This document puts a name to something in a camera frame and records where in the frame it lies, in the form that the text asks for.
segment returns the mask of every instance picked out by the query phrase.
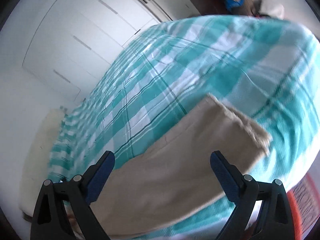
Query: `metal screw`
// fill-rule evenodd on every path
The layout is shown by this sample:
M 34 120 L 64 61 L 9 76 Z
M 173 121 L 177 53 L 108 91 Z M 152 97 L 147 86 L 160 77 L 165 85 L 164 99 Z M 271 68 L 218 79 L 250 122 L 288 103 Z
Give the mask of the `metal screw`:
M 280 186 L 282 184 L 282 181 L 279 179 L 275 179 L 275 183 Z
M 46 180 L 43 182 L 43 185 L 48 186 L 48 185 L 50 185 L 50 183 L 51 183 L 51 180 L 46 179 Z
M 252 177 L 249 174 L 243 176 L 246 181 L 251 181 Z
M 76 175 L 76 176 L 73 177 L 74 181 L 81 181 L 81 179 L 82 179 L 81 175 Z

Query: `brown cloth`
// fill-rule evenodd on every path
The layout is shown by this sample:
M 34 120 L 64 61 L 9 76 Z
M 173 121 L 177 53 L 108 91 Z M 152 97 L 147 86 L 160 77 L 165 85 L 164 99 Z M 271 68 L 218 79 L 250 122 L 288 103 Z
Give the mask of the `brown cloth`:
M 111 238 L 176 224 L 224 193 L 210 167 L 220 150 L 243 174 L 268 154 L 271 136 L 208 95 L 144 154 L 111 173 L 91 209 Z

